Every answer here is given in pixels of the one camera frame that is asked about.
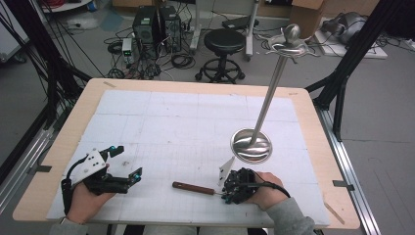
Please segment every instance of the metal pole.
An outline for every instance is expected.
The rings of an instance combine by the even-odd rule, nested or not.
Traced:
[[[266,113],[268,112],[269,105],[271,104],[272,98],[274,97],[275,90],[277,89],[277,85],[280,81],[281,74],[283,73],[284,66],[287,63],[287,59],[288,58],[285,56],[280,56],[278,59],[277,66],[275,67],[274,74],[272,75],[271,82],[269,83],[268,91],[266,92],[262,109],[259,113],[258,121],[256,122],[253,137],[250,142],[251,145],[256,142],[257,135],[262,127],[263,121],[265,120]]]

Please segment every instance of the white device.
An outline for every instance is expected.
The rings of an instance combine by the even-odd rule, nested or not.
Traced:
[[[134,55],[132,51],[132,38],[122,39],[122,57],[127,65],[134,64]]]
[[[105,168],[107,165],[103,158],[101,157],[100,152],[98,150],[93,149],[92,152],[88,154],[83,162],[82,167],[76,173],[73,179],[73,185],[79,183],[84,178],[88,177],[89,175],[97,172],[98,170]]]

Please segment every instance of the gray floor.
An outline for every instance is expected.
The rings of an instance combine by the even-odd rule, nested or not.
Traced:
[[[61,17],[85,14],[73,11]],[[85,50],[97,67],[106,74],[111,68],[111,54],[106,38],[131,26],[129,14],[118,14],[105,8],[91,15],[98,27],[84,30],[73,37]],[[211,27],[219,26],[223,18],[216,16]],[[204,20],[208,26],[210,20]],[[259,27],[272,28],[276,24],[260,20]],[[85,56],[69,42],[69,50],[79,69],[93,76],[100,74]],[[212,53],[203,42],[195,56],[196,64],[188,70],[168,70],[155,79],[177,82],[195,82],[194,75]],[[342,136],[346,150],[357,173],[369,206],[382,234],[415,234],[415,54],[393,46],[384,48],[386,60],[364,59],[352,74],[346,90]],[[268,85],[278,57],[265,55],[258,41],[254,44],[254,56],[250,62],[243,53],[235,54],[235,60],[246,74],[238,85]],[[304,57],[294,65],[285,67],[280,86],[305,87],[329,75],[341,58],[322,56]],[[44,92],[31,63],[8,63],[0,66],[0,163],[10,154],[29,125],[45,105]],[[51,223],[14,221],[12,213],[19,202],[28,176],[9,206],[0,214],[0,234],[47,234]],[[90,234],[104,234],[106,226],[91,225]],[[361,230],[324,230],[325,234],[363,234]]]

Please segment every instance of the human hand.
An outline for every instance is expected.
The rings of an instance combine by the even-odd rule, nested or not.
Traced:
[[[284,188],[281,179],[270,172],[257,172],[255,174],[255,181],[257,183],[268,181]],[[288,197],[278,189],[259,187],[258,190],[246,200],[246,203],[257,204],[263,211],[266,211],[270,207],[279,204],[286,199],[288,199]]]
[[[87,222],[114,195],[115,193],[104,193],[97,196],[91,193],[84,183],[79,183],[73,191],[72,204],[67,219],[79,224]]]

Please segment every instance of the stool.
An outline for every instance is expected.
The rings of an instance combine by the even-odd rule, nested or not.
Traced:
[[[215,29],[205,36],[205,45],[219,58],[207,61],[199,73],[195,75],[196,80],[201,80],[203,74],[210,79],[210,83],[230,81],[236,84],[236,79],[245,78],[238,64],[227,59],[228,55],[240,52],[245,47],[245,37],[241,33],[228,28]],[[209,66],[210,63],[216,61],[218,61],[217,68]],[[230,63],[234,67],[227,69],[226,63]]]

